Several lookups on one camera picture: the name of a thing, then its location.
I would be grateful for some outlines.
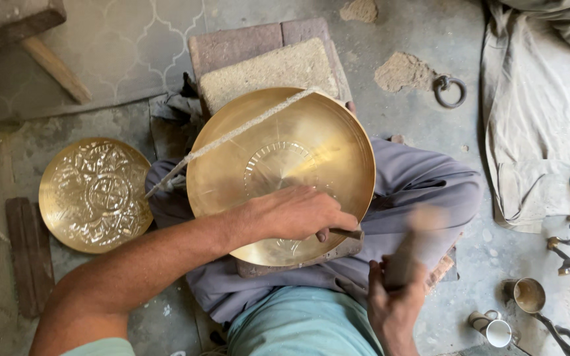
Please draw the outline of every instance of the iron ring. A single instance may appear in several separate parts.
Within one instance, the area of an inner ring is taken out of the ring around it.
[[[458,85],[459,89],[461,89],[461,97],[459,98],[459,101],[455,102],[454,104],[448,103],[441,97],[441,90],[448,90],[448,88],[450,87],[450,83]],[[441,77],[438,77],[434,81],[434,97],[437,99],[439,104],[441,104],[441,106],[445,108],[448,109],[458,108],[459,106],[461,106],[461,104],[463,104],[466,96],[467,96],[467,87],[465,86],[465,83],[463,83],[463,80],[461,79],[450,78],[445,75],[442,75]]]

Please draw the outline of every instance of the man's right hand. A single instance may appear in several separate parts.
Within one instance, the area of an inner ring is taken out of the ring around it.
[[[370,261],[368,273],[368,321],[386,356],[419,356],[413,327],[426,299],[426,266],[415,262],[408,285],[388,293],[384,289],[384,262]]]
[[[243,218],[254,221],[258,239],[304,240],[316,234],[325,241],[329,228],[353,231],[358,220],[340,211],[340,203],[310,186],[291,186],[237,206]]]

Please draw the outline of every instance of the wooden handle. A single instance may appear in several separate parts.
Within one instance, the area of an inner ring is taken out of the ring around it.
[[[22,40],[21,45],[79,104],[91,101],[87,87],[43,41],[33,36]]]

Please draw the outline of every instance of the leg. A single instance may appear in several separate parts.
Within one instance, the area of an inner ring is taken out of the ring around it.
[[[146,174],[144,190],[148,193],[180,160],[181,158],[162,160],[151,165],[151,169]],[[183,169],[180,173],[186,174],[186,169]],[[160,229],[195,218],[191,205],[188,202],[186,191],[183,190],[174,190],[172,192],[158,191],[149,198],[149,207],[151,208],[151,213],[153,213],[155,223],[157,223]]]
[[[234,260],[225,256],[186,275],[198,303],[218,322],[232,320],[274,287],[316,286],[347,293],[364,303],[368,261],[393,253],[406,230],[404,220],[415,203],[429,203],[450,211],[449,228],[424,258],[430,268],[446,254],[463,226],[478,211],[482,194],[480,174],[440,153],[373,139],[377,164],[376,198],[362,221],[366,233],[362,252],[320,265],[251,279],[236,274]],[[175,164],[155,163],[147,176],[147,190]],[[192,219],[185,194],[158,192],[149,200],[160,227]]]
[[[379,260],[381,255],[393,252],[407,231],[406,218],[413,204],[427,203],[448,212],[448,228],[422,256],[432,269],[478,212],[483,195],[481,175],[440,153],[381,139],[372,139],[371,143],[377,164],[375,193],[379,197],[371,202],[362,221],[367,243],[359,256]]]

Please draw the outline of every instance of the embossed brass plate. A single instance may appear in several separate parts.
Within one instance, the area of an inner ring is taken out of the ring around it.
[[[151,164],[135,148],[103,137],[82,139],[52,159],[41,178],[39,208],[67,246],[103,253],[143,234],[153,215],[144,199]]]
[[[245,94],[204,126],[193,150],[259,116],[302,89],[274,87]],[[375,185],[373,150],[364,129],[344,106],[314,93],[188,164],[188,198],[196,217],[295,184],[315,186],[361,220]],[[345,237],[328,241],[268,239],[231,255],[265,266],[305,263]]]

